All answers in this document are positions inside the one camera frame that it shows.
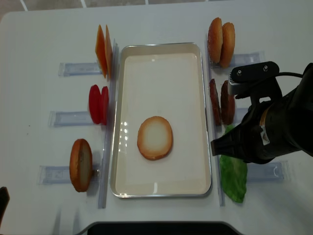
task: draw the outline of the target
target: tray rim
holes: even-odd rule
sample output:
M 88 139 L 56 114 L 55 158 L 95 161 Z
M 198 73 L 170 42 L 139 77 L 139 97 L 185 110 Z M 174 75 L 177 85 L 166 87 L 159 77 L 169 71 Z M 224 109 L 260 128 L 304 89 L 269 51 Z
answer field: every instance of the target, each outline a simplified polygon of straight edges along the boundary
M 204 73 L 203 73 L 203 60 L 202 60 L 202 52 L 200 47 L 193 42 L 186 42 L 186 43 L 167 43 L 167 44 L 145 44 L 145 45 L 130 45 L 130 46 L 126 46 L 124 47 L 121 52 L 120 52 L 120 56 L 119 56 L 119 71 L 118 71 L 118 85 L 116 86 L 116 94 L 115 94 L 115 98 L 116 98 L 116 107 L 115 107 L 115 121 L 114 121 L 114 129 L 113 129 L 113 137 L 115 136 L 115 132 L 117 131 L 116 125 L 117 123 L 117 106 L 118 106 L 118 96 L 119 96 L 119 86 L 120 86 L 120 69 L 121 69 L 121 60 L 122 60 L 122 54 L 123 51 L 131 48 L 131 47 L 159 47 L 159 46 L 170 46 L 170 45 L 183 45 L 183 44 L 193 44 L 195 45 L 199 52 L 200 52 L 200 63 L 201 63 L 201 76 L 202 76 L 202 90 L 203 90 L 203 104 L 204 104 L 204 114 L 205 114 L 205 126 L 206 126 L 206 144 L 207 144 L 207 153 L 208 153 L 208 163 L 209 163 L 209 170 L 210 170 L 210 186 L 208 188 L 208 190 L 203 193 L 203 194 L 127 194 L 127 195 L 120 195 L 119 193 L 117 193 L 116 191 L 113 190 L 112 188 L 112 181 L 113 181 L 113 174 L 114 171 L 112 170 L 113 168 L 113 151 L 114 151 L 114 139 L 112 142 L 112 149 L 111 149 L 111 173 L 110 173 L 110 188 L 111 191 L 113 193 L 114 196 L 118 197 L 118 198 L 154 198 L 154 197 L 176 197 L 176 198 L 182 198 L 182 197 L 204 197 L 207 196 L 212 189 L 212 166 L 211 166 L 211 154 L 210 154 L 210 142 L 209 142 L 209 134 L 208 134 L 208 120 L 207 120 L 207 106 L 206 106 L 206 101 L 205 101 L 205 89 L 204 89 Z

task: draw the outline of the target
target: green lettuce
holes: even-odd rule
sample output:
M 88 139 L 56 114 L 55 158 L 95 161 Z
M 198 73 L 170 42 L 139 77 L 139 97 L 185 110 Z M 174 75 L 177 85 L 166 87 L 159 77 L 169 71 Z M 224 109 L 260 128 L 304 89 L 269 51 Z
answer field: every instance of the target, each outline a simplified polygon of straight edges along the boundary
M 227 126 L 225 134 L 232 130 Z M 242 160 L 222 155 L 220 157 L 222 188 L 225 194 L 234 202 L 242 203 L 246 194 L 247 165 Z

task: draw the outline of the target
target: tomato slice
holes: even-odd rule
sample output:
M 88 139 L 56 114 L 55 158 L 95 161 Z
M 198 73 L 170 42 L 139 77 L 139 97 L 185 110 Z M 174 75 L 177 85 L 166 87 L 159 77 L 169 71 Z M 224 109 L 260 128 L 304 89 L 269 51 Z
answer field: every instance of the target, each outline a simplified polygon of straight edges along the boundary
M 93 85 L 89 92 L 89 112 L 91 119 L 95 124 L 99 124 L 101 122 L 99 107 L 100 98 L 101 94 L 99 87 L 97 85 Z
M 107 125 L 107 113 L 108 113 L 108 106 L 109 106 L 109 89 L 108 87 L 103 87 L 101 92 L 101 99 L 100 99 L 100 117 L 101 123 L 103 125 Z

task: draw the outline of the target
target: white table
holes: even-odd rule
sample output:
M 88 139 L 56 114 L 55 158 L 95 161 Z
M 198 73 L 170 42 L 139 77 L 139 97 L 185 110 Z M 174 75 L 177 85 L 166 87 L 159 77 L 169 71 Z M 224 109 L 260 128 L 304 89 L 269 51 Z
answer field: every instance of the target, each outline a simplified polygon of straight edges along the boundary
M 194 42 L 204 54 L 204 35 L 211 21 L 221 17 L 235 25 L 235 53 L 264 50 L 266 59 L 276 62 L 281 71 L 302 73 L 313 61 L 312 7 L 312 1 L 236 0 L 4 16 L 0 24 L 0 186 L 8 187 L 11 200 L 0 233 L 76 234 L 94 223 L 110 221 L 224 221 L 250 235 L 310 234 L 313 159 L 303 152 L 280 158 L 288 160 L 290 182 L 248 186 L 242 205 L 226 197 L 225 207 L 219 206 L 214 157 L 211 193 L 197 199 L 121 200 L 109 190 L 107 208 L 99 210 L 97 187 L 87 194 L 77 193 L 71 185 L 38 185 L 37 178 L 39 165 L 67 165 L 77 138 L 90 143 L 100 162 L 104 136 L 99 126 L 51 129 L 47 125 L 51 110 L 84 111 L 90 86 L 106 84 L 100 75 L 58 77 L 60 62 L 96 60 L 99 24 L 108 24 L 111 39 L 117 40 L 120 49 Z M 278 81 L 283 94 L 299 83 L 296 78 Z

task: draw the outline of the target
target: floor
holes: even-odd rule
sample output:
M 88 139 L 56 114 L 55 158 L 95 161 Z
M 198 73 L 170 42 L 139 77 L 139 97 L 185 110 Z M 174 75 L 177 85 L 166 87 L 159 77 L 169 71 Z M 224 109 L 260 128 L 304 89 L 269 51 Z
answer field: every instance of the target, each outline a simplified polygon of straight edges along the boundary
M 209 0 L 0 0 L 0 21 L 11 11 L 36 11 L 100 6 L 145 5 Z

